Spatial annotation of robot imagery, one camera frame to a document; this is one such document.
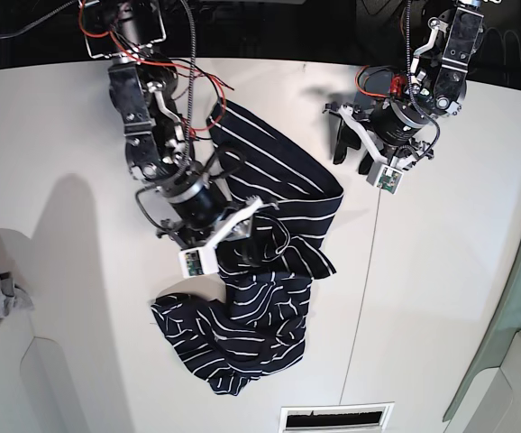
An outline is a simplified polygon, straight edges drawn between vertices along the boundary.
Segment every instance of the black background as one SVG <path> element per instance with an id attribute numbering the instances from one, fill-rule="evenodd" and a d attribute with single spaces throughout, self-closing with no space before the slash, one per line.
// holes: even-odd
<path id="1" fill-rule="evenodd" d="M 198 57 L 404 66 L 402 0 L 306 0 L 302 5 L 189 1 L 197 23 Z M 425 1 L 416 2 L 417 7 Z M 0 0 L 0 32 L 15 31 L 63 3 Z M 184 10 L 176 0 L 162 3 L 168 34 L 162 51 L 187 56 Z M 482 11 L 493 30 L 471 62 L 470 79 L 521 89 L 521 0 L 486 3 Z M 25 35 L 0 41 L 0 69 L 89 60 L 77 13 L 72 5 Z M 504 46 L 506 31 L 512 33 Z"/>

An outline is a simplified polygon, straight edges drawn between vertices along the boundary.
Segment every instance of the vent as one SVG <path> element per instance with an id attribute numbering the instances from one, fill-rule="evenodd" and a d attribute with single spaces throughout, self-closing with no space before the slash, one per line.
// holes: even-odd
<path id="1" fill-rule="evenodd" d="M 357 406 L 282 408 L 279 433 L 381 432 L 387 427 L 395 403 Z"/>

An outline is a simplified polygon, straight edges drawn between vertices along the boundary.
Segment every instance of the red wire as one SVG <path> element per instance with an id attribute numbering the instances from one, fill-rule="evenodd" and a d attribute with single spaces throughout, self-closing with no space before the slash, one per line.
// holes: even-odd
<path id="1" fill-rule="evenodd" d="M 357 89 L 359 89 L 359 91 L 363 94 L 363 95 L 367 95 L 368 97 L 388 97 L 388 95 L 381 95 L 380 93 L 371 93 L 371 92 L 367 92 L 366 90 L 362 89 L 361 86 L 359 85 L 359 77 L 362 75 L 362 73 L 369 67 L 369 65 L 367 66 L 363 66 L 358 72 L 357 72 L 357 75 L 354 76 L 354 84 L 357 86 Z"/>
<path id="2" fill-rule="evenodd" d="M 145 59 L 141 59 L 139 57 L 135 57 L 133 56 L 130 52 L 128 52 L 124 47 L 123 45 L 116 39 L 116 37 L 114 36 L 114 33 L 112 32 L 109 32 L 110 33 L 110 37 L 112 38 L 114 44 L 118 47 L 118 49 L 128 58 L 134 60 L 134 61 L 137 61 L 139 63 L 142 63 L 144 65 L 152 65 L 152 66 L 163 66 L 163 67 L 176 67 L 176 68 L 181 68 L 181 69 L 188 69 L 190 70 L 190 67 L 189 66 L 185 66 L 185 65 L 178 65 L 177 63 L 165 63 L 165 62 L 162 62 L 162 61 L 154 61 L 154 60 L 145 60 Z M 197 128 L 197 129 L 194 129 L 194 128 L 191 128 L 191 133 L 200 133 L 200 132 L 204 132 L 204 131 L 209 131 L 213 126 L 215 126 L 216 124 L 218 124 L 221 119 L 223 118 L 223 116 L 225 115 L 226 113 L 226 96 L 224 95 L 224 90 L 223 90 L 223 85 L 220 83 L 220 81 L 218 80 L 218 78 L 214 75 L 211 75 L 211 74 L 206 74 L 210 79 L 213 80 L 213 82 L 216 84 L 216 86 L 218 87 L 219 91 L 221 92 L 221 99 L 222 99 L 222 112 L 221 114 L 215 119 L 213 120 L 213 122 L 208 125 L 207 127 L 205 128 Z"/>
<path id="3" fill-rule="evenodd" d="M 100 38 L 104 38 L 104 37 L 108 36 L 108 32 L 91 33 L 91 32 L 88 32 L 84 28 L 84 24 L 82 23 L 82 15 L 84 13 L 84 5 L 86 4 L 86 2 L 87 2 L 87 0 L 82 0 L 82 2 L 80 3 L 80 10 L 78 11 L 78 27 L 80 27 L 80 30 L 82 31 L 82 33 L 84 33 L 89 38 L 100 39 Z"/>

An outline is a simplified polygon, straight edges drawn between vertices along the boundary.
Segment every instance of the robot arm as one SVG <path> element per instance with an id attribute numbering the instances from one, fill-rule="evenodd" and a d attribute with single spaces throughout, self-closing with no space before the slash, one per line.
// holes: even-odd
<path id="1" fill-rule="evenodd" d="M 90 56 L 113 60 L 110 97 L 123 119 L 126 161 L 134 178 L 145 184 L 136 193 L 137 204 L 158 237 L 168 235 L 180 246 L 185 277 L 218 272 L 215 248 L 250 238 L 251 219 L 263 203 L 259 198 L 242 205 L 228 201 L 215 182 L 219 176 L 209 173 L 218 154 L 205 165 L 195 159 L 189 119 L 172 99 L 178 84 L 175 64 L 145 60 L 152 57 L 154 44 L 166 39 L 159 1 L 90 1 L 81 5 L 80 20 L 86 24 Z M 151 218 L 142 205 L 142 195 L 150 191 L 171 204 L 179 221 Z"/>
<path id="2" fill-rule="evenodd" d="M 407 68 L 393 74 L 389 94 L 377 97 L 372 109 L 357 104 L 325 108 L 342 118 L 334 163 L 343 162 L 347 147 L 360 149 L 364 145 L 367 153 L 359 173 L 367 175 L 371 185 L 393 194 L 405 171 L 423 158 L 433 159 L 440 136 L 436 119 L 460 113 L 469 61 L 483 34 L 480 0 L 452 0 L 438 16 L 432 16 L 425 6 L 428 38 L 412 51 L 411 1 L 407 0 L 402 20 Z M 419 142 L 415 136 L 428 124 L 435 126 L 435 138 L 431 143 Z"/>

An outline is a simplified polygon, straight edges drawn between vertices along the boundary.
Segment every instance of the navy striped garment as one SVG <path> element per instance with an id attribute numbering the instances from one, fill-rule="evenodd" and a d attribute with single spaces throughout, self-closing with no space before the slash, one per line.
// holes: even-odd
<path id="1" fill-rule="evenodd" d="M 220 110 L 216 106 L 211 118 Z M 158 298 L 152 311 L 192 374 L 217 394 L 238 395 L 250 381 L 302 359 L 312 281 L 335 272 L 319 248 L 343 189 L 308 153 L 234 103 L 211 135 L 215 146 L 247 158 L 227 179 L 233 199 L 260 196 L 279 203 L 279 209 L 267 206 L 255 217 L 262 266 L 243 260 L 238 241 L 222 243 L 217 257 L 225 304 L 178 293 Z M 228 152 L 220 162 L 227 170 L 236 159 Z"/>

